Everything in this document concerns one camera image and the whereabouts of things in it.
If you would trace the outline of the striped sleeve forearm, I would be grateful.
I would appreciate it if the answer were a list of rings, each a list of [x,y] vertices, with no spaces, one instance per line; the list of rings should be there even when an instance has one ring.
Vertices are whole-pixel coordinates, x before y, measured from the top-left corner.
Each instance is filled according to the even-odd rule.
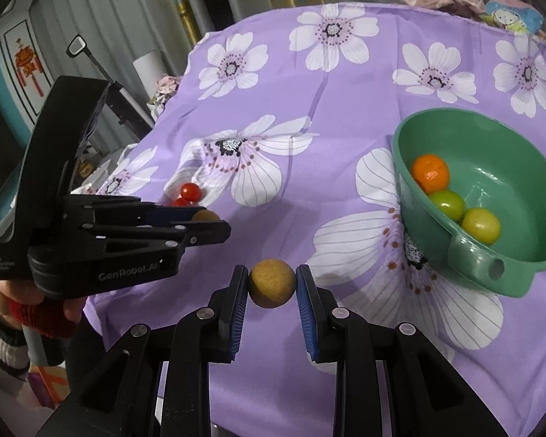
[[[18,398],[29,367],[23,332],[10,327],[0,318],[0,391],[10,398]]]

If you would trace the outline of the person's left hand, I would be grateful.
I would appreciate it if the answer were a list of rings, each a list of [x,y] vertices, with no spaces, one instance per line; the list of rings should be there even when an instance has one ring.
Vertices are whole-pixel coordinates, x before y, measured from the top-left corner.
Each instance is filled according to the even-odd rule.
[[[71,338],[79,328],[86,297],[45,296],[32,281],[0,280],[0,322],[14,330],[29,327],[51,338]]]

